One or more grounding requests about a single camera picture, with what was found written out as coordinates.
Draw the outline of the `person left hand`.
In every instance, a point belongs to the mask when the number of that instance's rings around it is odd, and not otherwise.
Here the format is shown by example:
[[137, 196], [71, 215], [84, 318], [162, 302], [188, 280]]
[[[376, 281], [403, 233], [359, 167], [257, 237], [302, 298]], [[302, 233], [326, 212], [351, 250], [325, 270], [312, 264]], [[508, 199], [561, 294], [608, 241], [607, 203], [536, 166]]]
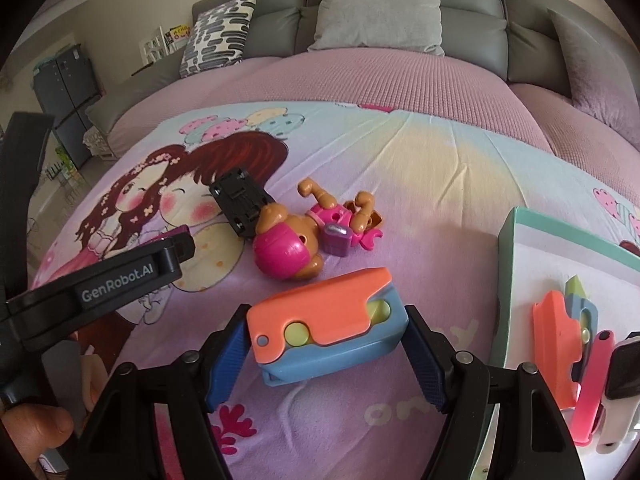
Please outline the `person left hand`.
[[47, 479], [39, 457], [70, 437], [75, 428], [72, 416], [57, 406], [22, 404], [5, 412], [1, 420], [36, 478]]

